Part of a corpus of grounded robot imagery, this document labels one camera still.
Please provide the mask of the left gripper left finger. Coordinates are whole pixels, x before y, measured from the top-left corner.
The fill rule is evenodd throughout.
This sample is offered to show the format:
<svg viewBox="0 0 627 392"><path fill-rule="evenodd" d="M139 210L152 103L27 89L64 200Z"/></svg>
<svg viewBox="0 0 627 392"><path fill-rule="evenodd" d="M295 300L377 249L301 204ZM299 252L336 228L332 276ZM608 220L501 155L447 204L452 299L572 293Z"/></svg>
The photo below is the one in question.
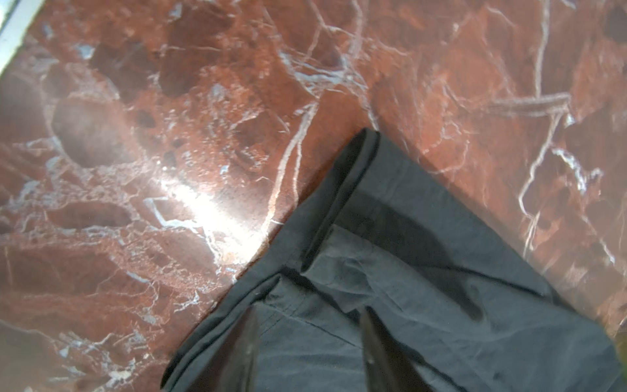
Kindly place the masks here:
<svg viewBox="0 0 627 392"><path fill-rule="evenodd" d="M188 391L253 391L257 352L258 320L249 307Z"/></svg>

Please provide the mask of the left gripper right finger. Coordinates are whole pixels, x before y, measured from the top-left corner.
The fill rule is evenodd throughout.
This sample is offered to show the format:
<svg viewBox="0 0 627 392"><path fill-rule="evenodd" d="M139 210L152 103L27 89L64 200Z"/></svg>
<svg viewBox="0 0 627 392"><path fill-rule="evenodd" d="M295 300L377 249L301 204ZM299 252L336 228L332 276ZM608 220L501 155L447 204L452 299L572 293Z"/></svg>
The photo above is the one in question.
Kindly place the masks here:
<svg viewBox="0 0 627 392"><path fill-rule="evenodd" d="M372 307L360 316L362 357L370 392L428 392L431 387L390 335Z"/></svg>

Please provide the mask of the black shirt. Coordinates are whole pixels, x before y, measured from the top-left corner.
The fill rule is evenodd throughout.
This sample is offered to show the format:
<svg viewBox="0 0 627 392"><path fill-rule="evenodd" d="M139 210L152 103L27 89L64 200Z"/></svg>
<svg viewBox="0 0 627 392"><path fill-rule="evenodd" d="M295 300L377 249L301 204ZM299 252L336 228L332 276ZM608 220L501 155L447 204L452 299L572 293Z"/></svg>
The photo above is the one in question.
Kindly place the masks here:
<svg viewBox="0 0 627 392"><path fill-rule="evenodd" d="M210 391L243 326L255 391L364 391L369 313L418 390L623 391L604 329L380 132L364 129L192 331L164 391Z"/></svg>

